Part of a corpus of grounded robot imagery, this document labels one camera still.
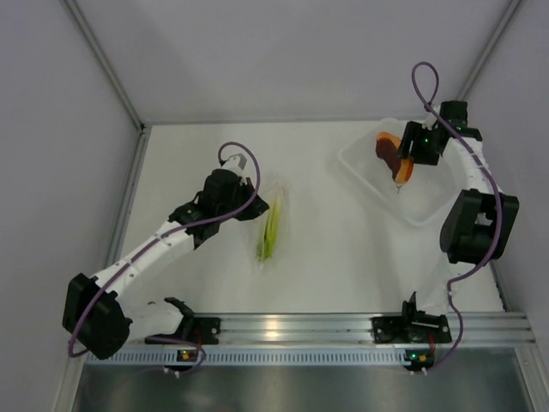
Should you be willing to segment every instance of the plastic bag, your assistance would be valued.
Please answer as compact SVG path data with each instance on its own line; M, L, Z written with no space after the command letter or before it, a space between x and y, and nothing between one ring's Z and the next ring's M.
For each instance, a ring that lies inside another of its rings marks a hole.
M263 271L283 254L290 232L290 205L287 182L280 177L267 177L259 191L268 211L250 224L248 232L252 261Z

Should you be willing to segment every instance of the gray floor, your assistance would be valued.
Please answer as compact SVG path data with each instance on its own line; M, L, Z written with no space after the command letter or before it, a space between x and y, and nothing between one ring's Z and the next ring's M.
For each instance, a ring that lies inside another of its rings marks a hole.
M180 379L142 371L85 367L73 412L532 410L508 349L459 350L427 377L399 367L204 367Z

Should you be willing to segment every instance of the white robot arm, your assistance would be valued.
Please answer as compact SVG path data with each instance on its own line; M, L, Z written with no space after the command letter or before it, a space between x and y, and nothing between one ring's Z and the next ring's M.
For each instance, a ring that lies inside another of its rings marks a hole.
M468 127L467 103L446 101L435 112L447 126L431 113L423 124L408 122L397 156L431 166L443 157L463 190L441 228L443 255L428 281L403 302L401 316L372 320L377 343L429 343L430 338L451 342L444 316L451 303L449 294L455 292L450 292L449 285L501 257L519 209L518 199L504 195L489 175L480 132ZM497 212L496 196L501 212Z
M268 209L243 177L245 165L243 154L224 161L195 199L176 208L134 251L92 277L80 274L70 282L63 314L63 327L73 334L69 352L76 338L105 359L127 341L177 330L182 339L188 335L191 323L185 321L194 313L182 301L171 297L135 310L124 296L218 233L223 221L255 219Z

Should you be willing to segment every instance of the white wall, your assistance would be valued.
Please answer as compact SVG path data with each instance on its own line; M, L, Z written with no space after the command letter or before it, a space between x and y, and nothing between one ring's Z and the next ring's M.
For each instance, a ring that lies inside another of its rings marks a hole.
M417 117L412 66L454 97L507 0L79 3L143 119L182 122Z
M57 0L4 0L0 56L0 409L50 410L67 284L105 258L136 131Z
M469 98L496 180L521 209L499 260L549 365L549 3L526 1Z

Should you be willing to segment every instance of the clear plastic bin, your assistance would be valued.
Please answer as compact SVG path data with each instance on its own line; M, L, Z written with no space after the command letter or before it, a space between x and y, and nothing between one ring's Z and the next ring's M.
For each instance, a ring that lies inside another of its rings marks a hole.
M464 176L457 154L445 152L435 167L414 165L412 177L399 192L385 161L376 156L376 137L386 131L402 138L405 127L406 122L386 118L343 148L338 157L345 170L393 212L414 226L424 226L455 200L465 183L461 182Z

